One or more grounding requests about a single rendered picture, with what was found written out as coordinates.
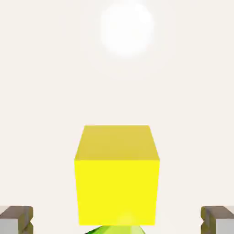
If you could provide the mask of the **small yellow cube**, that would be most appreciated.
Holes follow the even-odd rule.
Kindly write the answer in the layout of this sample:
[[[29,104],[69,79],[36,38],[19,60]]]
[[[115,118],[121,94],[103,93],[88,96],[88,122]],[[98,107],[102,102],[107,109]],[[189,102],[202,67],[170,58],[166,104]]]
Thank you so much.
[[[147,125],[86,125],[74,159],[79,224],[154,225],[160,159]]]

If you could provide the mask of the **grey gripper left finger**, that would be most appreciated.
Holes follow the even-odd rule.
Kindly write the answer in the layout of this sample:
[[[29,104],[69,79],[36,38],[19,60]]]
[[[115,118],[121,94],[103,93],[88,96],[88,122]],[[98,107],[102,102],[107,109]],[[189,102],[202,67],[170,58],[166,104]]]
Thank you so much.
[[[0,206],[0,234],[33,234],[33,207]]]

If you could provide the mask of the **small green cube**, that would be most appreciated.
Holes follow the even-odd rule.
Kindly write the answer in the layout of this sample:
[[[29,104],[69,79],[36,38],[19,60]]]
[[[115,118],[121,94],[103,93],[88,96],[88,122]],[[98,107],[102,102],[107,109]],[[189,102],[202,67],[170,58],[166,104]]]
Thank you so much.
[[[140,226],[100,226],[85,234],[146,234]]]

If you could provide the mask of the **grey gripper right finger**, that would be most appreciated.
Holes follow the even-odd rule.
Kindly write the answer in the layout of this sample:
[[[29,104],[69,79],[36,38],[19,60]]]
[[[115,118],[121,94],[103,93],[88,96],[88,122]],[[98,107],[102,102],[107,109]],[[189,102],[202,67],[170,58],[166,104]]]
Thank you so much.
[[[201,218],[201,234],[234,234],[234,206],[203,206]]]

